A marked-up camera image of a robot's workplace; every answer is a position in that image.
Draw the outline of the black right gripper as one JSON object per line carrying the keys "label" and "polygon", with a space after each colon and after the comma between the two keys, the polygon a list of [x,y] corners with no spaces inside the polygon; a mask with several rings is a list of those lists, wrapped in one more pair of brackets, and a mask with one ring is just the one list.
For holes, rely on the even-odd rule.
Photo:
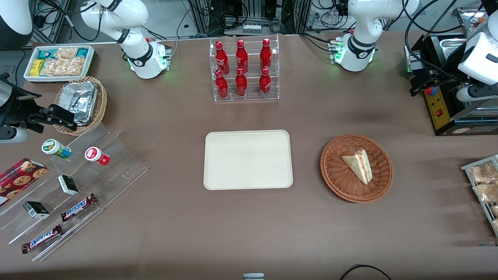
{"label": "black right gripper", "polygon": [[1,75],[1,126],[14,126],[43,133],[44,125],[59,125],[71,131],[77,130],[74,114],[59,105],[52,104],[46,112],[40,112],[35,99],[41,97],[23,90],[8,80],[9,75]]}

